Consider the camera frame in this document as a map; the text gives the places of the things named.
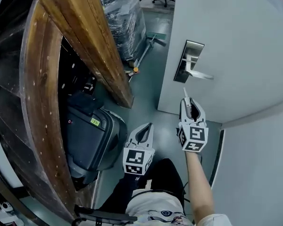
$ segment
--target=white door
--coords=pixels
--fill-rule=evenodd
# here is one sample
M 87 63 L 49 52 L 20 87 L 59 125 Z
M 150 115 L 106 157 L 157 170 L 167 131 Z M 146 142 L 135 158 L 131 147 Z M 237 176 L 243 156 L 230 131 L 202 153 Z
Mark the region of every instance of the white door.
M 204 44 L 194 70 L 214 80 L 174 81 L 186 40 Z M 176 0 L 158 109 L 178 114 L 183 87 L 221 123 L 282 102 L 283 13 L 268 0 Z

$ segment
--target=black pants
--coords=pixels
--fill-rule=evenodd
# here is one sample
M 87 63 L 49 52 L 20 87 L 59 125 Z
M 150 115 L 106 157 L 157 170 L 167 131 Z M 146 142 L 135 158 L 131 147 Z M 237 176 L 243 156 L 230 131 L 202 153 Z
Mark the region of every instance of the black pants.
M 111 213 L 125 213 L 135 189 L 145 188 L 147 180 L 152 179 L 151 190 L 164 190 L 176 196 L 183 206 L 183 183 L 170 159 L 162 159 L 146 175 L 136 180 L 136 175 L 125 173 L 119 180 L 111 196 L 99 208 Z

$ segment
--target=plastic wrap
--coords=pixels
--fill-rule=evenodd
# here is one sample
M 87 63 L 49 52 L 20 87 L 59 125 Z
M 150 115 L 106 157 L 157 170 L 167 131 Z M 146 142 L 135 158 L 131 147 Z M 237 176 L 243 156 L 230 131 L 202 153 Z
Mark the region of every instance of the plastic wrap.
M 146 26 L 139 0 L 101 0 L 122 60 L 135 60 L 146 44 Z

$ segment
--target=forearm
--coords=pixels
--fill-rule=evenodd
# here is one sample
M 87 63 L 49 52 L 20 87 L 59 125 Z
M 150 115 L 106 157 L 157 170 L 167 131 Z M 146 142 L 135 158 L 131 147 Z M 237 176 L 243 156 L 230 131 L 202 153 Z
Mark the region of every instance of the forearm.
M 197 154 L 186 152 L 189 175 L 189 192 L 196 224 L 214 213 L 214 201 L 211 187 L 202 169 Z

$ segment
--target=green sticker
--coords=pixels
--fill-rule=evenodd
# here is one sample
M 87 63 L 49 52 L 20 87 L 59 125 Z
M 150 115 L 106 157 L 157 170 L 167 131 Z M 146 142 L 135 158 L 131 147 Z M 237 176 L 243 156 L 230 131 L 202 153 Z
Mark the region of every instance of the green sticker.
M 91 119 L 91 123 L 93 125 L 96 125 L 96 126 L 99 126 L 99 124 L 100 124 L 100 122 L 98 120 L 94 119 L 94 118 Z

